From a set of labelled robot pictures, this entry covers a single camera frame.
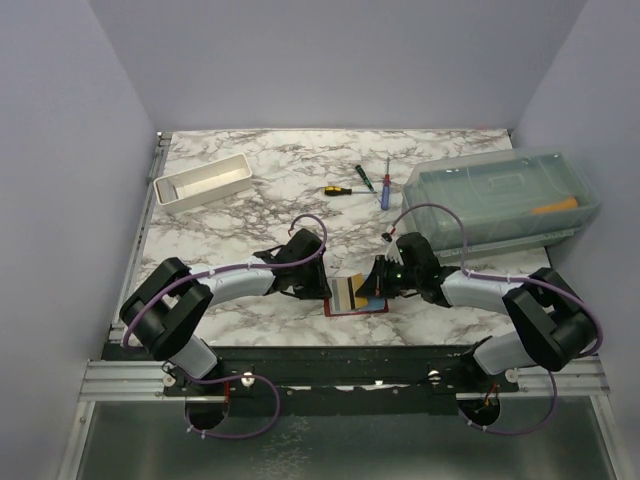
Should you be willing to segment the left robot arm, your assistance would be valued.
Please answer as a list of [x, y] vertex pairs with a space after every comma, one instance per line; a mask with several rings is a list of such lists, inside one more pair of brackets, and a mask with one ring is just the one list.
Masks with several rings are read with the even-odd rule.
[[205, 267], [194, 273], [176, 257], [164, 260], [122, 305], [127, 326], [123, 347], [136, 338], [157, 361], [187, 374], [201, 395], [222, 380], [218, 357], [195, 335], [208, 308], [244, 297], [281, 293], [297, 299], [331, 296], [322, 255], [326, 239], [301, 229], [284, 245], [254, 253], [242, 264]]

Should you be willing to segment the red card holder wallet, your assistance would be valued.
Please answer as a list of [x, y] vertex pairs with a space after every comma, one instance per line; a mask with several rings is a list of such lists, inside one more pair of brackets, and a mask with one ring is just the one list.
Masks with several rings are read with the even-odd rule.
[[324, 300], [324, 315], [339, 317], [387, 313], [389, 308], [386, 300], [355, 295], [364, 281], [365, 277], [361, 273], [349, 277], [329, 278], [331, 297]]

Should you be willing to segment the gold credit card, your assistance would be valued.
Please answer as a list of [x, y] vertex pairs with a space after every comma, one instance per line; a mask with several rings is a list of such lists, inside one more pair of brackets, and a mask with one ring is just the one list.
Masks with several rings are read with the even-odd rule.
[[332, 297], [330, 309], [333, 314], [348, 313], [355, 309], [351, 277], [336, 277], [329, 280]]

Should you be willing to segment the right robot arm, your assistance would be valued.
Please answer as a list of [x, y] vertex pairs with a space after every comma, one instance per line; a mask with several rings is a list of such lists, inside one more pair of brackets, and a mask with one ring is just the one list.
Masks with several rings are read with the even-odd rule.
[[420, 296], [444, 308], [469, 307], [506, 315], [515, 330], [489, 337], [466, 354], [460, 379], [480, 392], [496, 375], [512, 368], [540, 366], [557, 372], [575, 358], [595, 353], [602, 331], [586, 306], [551, 268], [508, 278], [443, 266], [427, 239], [413, 232], [390, 242], [375, 257], [357, 297], [393, 299]]

